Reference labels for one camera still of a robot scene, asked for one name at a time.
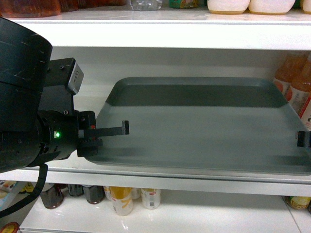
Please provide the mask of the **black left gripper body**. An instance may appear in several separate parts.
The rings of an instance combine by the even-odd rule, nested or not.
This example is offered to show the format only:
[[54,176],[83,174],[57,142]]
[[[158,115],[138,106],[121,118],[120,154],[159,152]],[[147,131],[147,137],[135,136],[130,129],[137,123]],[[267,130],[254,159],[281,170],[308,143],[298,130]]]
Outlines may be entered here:
[[96,117],[93,111],[78,113],[78,157],[91,157],[98,153],[102,140],[95,135]]

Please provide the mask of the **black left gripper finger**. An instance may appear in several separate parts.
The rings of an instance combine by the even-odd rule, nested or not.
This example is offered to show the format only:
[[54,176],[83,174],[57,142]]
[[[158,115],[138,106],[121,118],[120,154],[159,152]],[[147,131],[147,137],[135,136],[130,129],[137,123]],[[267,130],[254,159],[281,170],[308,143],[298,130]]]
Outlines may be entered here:
[[129,121],[122,121],[122,126],[120,127],[111,127],[111,128],[100,128],[95,129],[93,135],[95,137],[104,137],[104,136],[119,136],[119,135],[129,135]]

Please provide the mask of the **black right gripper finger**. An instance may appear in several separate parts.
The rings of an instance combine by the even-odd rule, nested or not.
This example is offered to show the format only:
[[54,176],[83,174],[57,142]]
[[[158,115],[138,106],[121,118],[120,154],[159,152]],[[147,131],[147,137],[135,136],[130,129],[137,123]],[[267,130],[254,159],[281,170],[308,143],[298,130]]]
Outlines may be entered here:
[[295,134],[298,147],[311,146],[311,132],[310,131],[297,131]]

